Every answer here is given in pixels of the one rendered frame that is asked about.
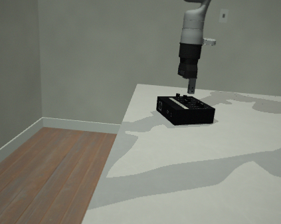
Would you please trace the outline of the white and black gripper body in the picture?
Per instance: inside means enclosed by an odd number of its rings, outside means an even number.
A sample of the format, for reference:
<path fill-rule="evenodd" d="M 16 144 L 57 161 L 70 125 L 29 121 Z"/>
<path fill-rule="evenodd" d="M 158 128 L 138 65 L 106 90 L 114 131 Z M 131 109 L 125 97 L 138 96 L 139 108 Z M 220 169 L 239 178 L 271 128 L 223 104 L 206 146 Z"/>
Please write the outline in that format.
<path fill-rule="evenodd" d="M 204 45 L 215 45 L 215 39 L 203 37 L 202 29 L 183 28 L 179 48 L 180 63 L 178 75 L 185 78 L 197 77 L 197 63 L 201 56 L 201 47 Z"/>

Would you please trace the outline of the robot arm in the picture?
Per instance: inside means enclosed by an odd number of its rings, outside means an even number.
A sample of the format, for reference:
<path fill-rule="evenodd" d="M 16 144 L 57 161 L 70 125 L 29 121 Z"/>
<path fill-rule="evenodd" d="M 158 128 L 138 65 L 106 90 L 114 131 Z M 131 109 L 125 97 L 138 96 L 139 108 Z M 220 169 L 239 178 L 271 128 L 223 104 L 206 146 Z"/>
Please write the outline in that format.
<path fill-rule="evenodd" d="M 211 0 L 184 0 L 190 3 L 201 3 L 198 9 L 186 11 L 184 14 L 183 28 L 203 29 L 205 15 Z"/>

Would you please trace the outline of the black lighting desk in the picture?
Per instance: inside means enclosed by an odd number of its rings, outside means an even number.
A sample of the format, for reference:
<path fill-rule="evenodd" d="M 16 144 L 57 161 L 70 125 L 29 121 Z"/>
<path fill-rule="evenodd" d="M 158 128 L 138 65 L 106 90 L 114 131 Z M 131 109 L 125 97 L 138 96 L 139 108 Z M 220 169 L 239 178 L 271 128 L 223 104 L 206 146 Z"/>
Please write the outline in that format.
<path fill-rule="evenodd" d="M 158 96 L 156 110 L 173 125 L 213 124 L 215 108 L 193 96 Z"/>

